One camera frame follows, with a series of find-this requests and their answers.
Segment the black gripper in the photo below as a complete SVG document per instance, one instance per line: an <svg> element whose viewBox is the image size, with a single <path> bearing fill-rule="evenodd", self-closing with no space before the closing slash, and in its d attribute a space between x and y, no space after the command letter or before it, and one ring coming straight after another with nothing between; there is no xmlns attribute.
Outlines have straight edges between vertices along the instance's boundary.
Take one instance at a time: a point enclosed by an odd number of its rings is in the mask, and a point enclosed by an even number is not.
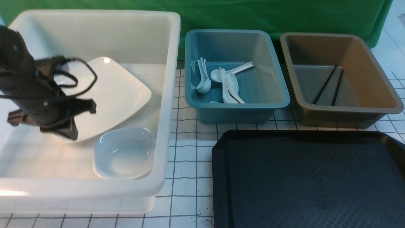
<svg viewBox="0 0 405 228"><path fill-rule="evenodd" d="M75 116L84 112L95 114L97 104L92 99L78 99L68 96L61 89L55 94L45 90L44 95L36 95L31 90L7 89L7 99L12 100L18 110L8 114L11 126L20 124L38 126L42 133L52 133L66 139L77 140L78 130Z"/></svg>

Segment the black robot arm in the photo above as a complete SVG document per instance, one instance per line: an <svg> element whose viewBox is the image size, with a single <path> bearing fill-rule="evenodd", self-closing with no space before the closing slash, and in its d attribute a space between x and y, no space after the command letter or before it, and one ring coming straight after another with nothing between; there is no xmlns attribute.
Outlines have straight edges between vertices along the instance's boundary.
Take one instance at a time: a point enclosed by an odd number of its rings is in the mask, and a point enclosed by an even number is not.
<svg viewBox="0 0 405 228"><path fill-rule="evenodd" d="M1 26L1 98L13 101L19 109L9 112L7 122L38 126L42 133L52 133L77 140L75 116L95 114L92 99L79 99L97 82L97 74L83 59L54 56L35 60L22 35ZM93 74L92 83L82 92L66 95L62 88L74 88L78 79L62 70L68 62L83 63Z"/></svg>

